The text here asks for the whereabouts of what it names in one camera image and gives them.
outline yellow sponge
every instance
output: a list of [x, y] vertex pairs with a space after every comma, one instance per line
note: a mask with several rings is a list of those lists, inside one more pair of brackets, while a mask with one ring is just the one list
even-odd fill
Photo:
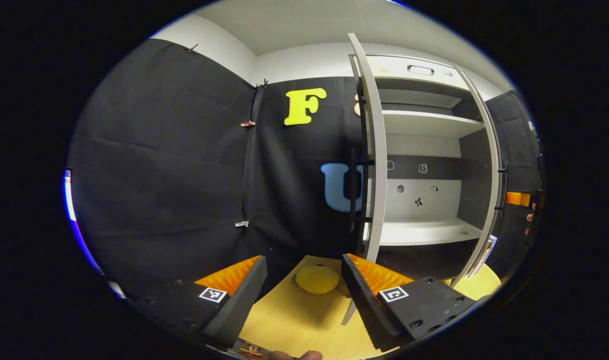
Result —
[[295, 283], [305, 292], [311, 294], [326, 294], [338, 285], [341, 277], [327, 266], [305, 266], [295, 274]]

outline white wall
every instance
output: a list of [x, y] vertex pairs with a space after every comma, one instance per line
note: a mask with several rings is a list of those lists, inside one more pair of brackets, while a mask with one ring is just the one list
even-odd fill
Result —
[[[410, 48], [383, 45], [380, 43], [362, 43], [367, 54], [379, 53], [388, 55], [403, 55], [434, 60], [444, 64], [450, 61], [426, 52]], [[328, 76], [353, 76], [349, 54], [354, 50], [349, 42], [317, 43], [298, 47], [285, 48], [256, 57], [251, 73], [252, 84], [261, 84], [263, 79], [270, 83], [287, 80], [322, 78]], [[487, 101], [502, 94], [506, 89], [497, 86], [474, 73], [463, 68], [471, 82], [478, 88], [482, 99]]]
[[205, 55], [252, 83], [251, 74], [256, 54], [227, 30], [202, 16], [188, 14], [151, 36], [171, 41]]

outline wooden table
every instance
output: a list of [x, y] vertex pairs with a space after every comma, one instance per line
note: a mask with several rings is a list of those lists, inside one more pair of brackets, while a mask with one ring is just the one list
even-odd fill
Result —
[[[341, 260], [305, 256], [286, 278], [254, 304], [239, 337], [291, 356], [300, 356], [309, 350], [319, 351], [330, 360], [361, 360], [384, 354], [371, 343], [359, 312], [355, 312], [348, 324], [341, 325], [351, 303], [342, 277], [338, 286], [326, 294], [311, 294], [298, 287], [294, 280], [298, 270], [317, 264], [341, 274]], [[494, 279], [489, 271], [483, 268], [476, 275], [485, 280], [485, 286], [476, 285], [474, 276], [466, 282], [460, 281], [456, 290], [478, 300], [483, 293], [486, 295], [494, 288]]]

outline drawer handle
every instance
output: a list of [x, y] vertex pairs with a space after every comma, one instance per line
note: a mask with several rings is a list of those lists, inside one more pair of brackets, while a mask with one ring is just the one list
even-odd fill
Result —
[[430, 67], [426, 67], [426, 66], [418, 66], [418, 65], [416, 65], [416, 64], [408, 64], [408, 65], [407, 65], [407, 70], [411, 70], [412, 66], [413, 66], [413, 67], [415, 67], [415, 68], [429, 69], [429, 70], [431, 70], [431, 75], [433, 75], [433, 74], [435, 73], [435, 70], [433, 70], [433, 69], [432, 69], [432, 68], [430, 68]]

